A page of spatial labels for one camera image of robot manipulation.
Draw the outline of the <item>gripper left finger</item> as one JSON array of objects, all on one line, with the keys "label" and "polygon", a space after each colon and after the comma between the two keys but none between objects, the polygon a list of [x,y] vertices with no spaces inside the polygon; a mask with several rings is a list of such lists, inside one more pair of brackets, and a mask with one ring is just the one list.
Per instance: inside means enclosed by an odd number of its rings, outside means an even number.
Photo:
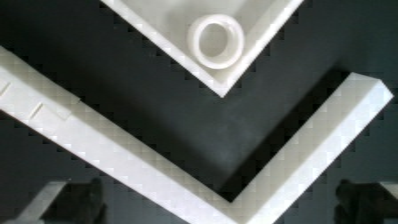
[{"label": "gripper left finger", "polygon": [[51,181],[10,224],[106,224],[101,180]]}]

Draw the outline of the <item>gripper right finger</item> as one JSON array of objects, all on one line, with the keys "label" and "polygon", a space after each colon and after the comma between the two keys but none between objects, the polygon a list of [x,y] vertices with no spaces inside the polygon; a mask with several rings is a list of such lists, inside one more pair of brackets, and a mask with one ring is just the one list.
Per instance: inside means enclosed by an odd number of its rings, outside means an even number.
[{"label": "gripper right finger", "polygon": [[383,224],[385,219],[398,219],[398,183],[343,179],[335,198],[334,224]]}]

